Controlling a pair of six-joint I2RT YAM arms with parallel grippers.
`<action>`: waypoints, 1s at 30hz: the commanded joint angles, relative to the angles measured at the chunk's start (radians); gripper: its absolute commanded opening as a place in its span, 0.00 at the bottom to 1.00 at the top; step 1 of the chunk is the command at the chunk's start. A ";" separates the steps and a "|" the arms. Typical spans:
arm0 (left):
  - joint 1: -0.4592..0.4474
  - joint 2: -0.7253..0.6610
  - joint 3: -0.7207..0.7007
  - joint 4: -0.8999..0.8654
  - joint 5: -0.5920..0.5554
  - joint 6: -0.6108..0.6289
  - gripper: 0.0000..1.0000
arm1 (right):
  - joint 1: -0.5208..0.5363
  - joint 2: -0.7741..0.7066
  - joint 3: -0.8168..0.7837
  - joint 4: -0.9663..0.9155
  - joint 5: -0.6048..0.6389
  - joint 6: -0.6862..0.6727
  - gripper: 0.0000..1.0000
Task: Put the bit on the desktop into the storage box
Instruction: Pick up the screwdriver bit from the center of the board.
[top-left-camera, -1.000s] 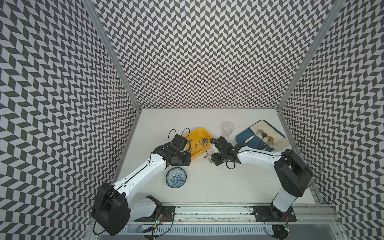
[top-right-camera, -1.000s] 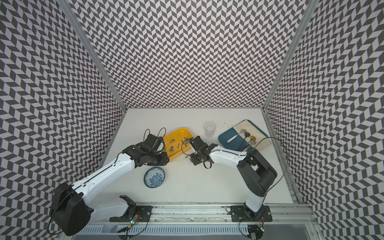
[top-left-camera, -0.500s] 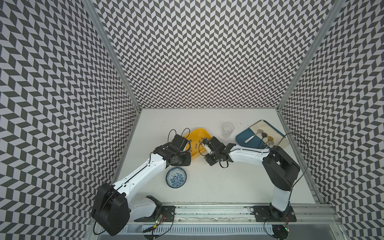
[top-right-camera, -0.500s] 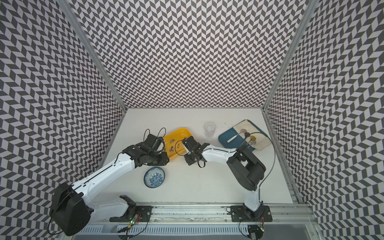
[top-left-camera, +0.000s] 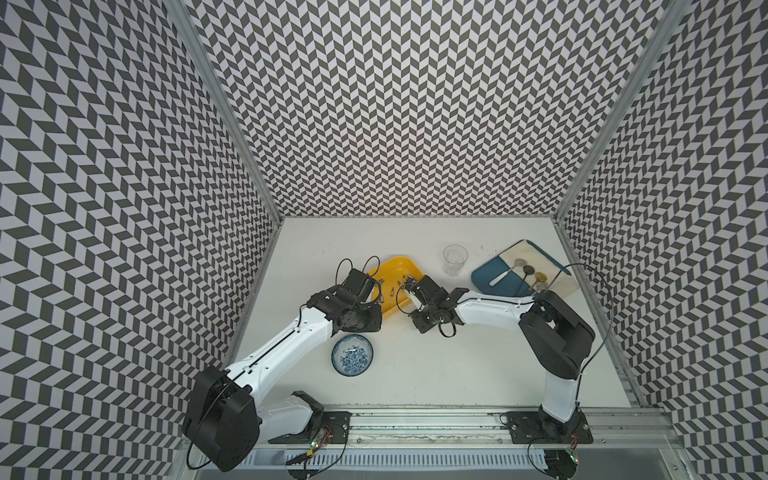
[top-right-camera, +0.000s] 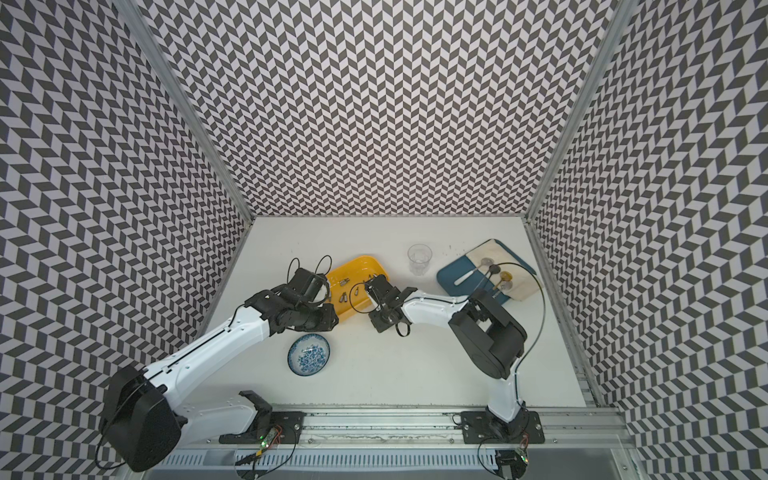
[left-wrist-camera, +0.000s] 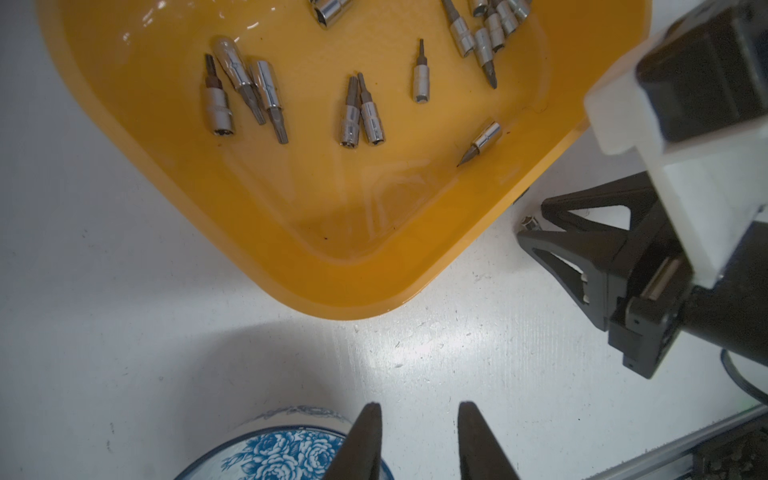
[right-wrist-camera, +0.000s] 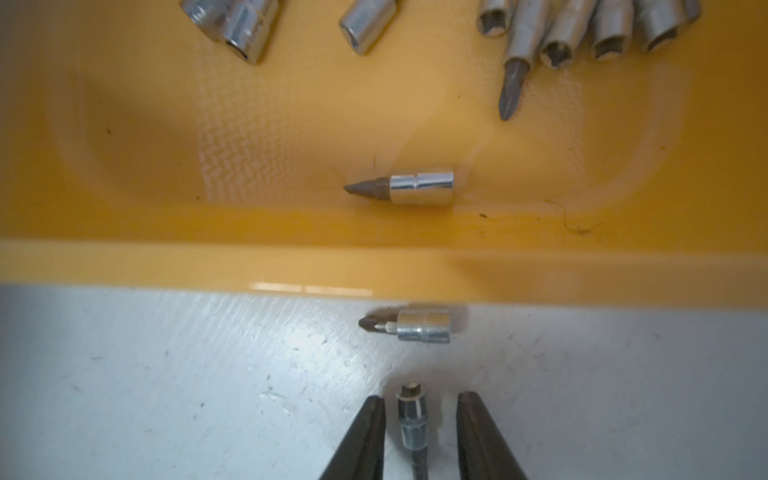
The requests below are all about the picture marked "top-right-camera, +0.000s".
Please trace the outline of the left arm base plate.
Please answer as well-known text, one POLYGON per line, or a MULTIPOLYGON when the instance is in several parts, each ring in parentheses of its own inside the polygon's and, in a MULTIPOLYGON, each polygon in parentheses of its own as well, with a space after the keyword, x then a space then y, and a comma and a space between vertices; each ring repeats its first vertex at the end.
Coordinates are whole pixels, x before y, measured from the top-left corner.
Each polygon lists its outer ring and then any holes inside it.
POLYGON ((250 407, 246 425, 220 435, 220 444, 261 445, 272 443, 297 445, 304 429, 306 413, 298 410, 275 411, 274 407, 252 390, 241 390, 239 400, 250 407))

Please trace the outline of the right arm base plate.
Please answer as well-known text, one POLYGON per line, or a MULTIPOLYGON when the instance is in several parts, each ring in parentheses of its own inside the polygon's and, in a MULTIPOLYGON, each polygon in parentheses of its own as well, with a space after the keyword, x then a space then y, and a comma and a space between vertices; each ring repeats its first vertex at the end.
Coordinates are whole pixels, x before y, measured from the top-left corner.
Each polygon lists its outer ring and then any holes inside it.
POLYGON ((504 422, 490 411, 462 411, 458 426, 465 444, 517 444, 527 440, 529 445, 545 443, 545 435, 537 412, 522 409, 510 422, 504 422))

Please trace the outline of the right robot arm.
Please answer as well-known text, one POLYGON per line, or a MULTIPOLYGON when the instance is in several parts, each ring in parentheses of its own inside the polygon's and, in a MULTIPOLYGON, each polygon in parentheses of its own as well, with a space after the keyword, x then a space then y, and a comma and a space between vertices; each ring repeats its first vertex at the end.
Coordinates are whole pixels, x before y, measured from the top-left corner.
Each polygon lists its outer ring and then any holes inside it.
POLYGON ((464 296, 400 290, 383 275, 363 283, 374 308, 368 312, 382 333, 404 325, 430 325, 452 331, 472 363, 489 378, 487 410, 509 424, 524 407, 518 370, 525 355, 525 328, 490 294, 479 288, 464 296))

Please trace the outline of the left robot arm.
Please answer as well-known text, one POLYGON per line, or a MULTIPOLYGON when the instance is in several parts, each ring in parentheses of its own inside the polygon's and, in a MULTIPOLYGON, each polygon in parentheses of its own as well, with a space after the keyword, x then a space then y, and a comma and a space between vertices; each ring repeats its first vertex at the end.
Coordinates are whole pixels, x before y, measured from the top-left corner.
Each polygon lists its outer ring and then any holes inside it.
POLYGON ((181 350, 143 368, 120 369, 104 396, 99 443, 111 446, 134 472, 155 467, 184 443, 213 437, 267 446, 277 437, 273 407, 254 391, 211 406, 187 399, 239 354, 274 335, 333 330, 339 318, 330 293, 326 275, 299 268, 181 350))

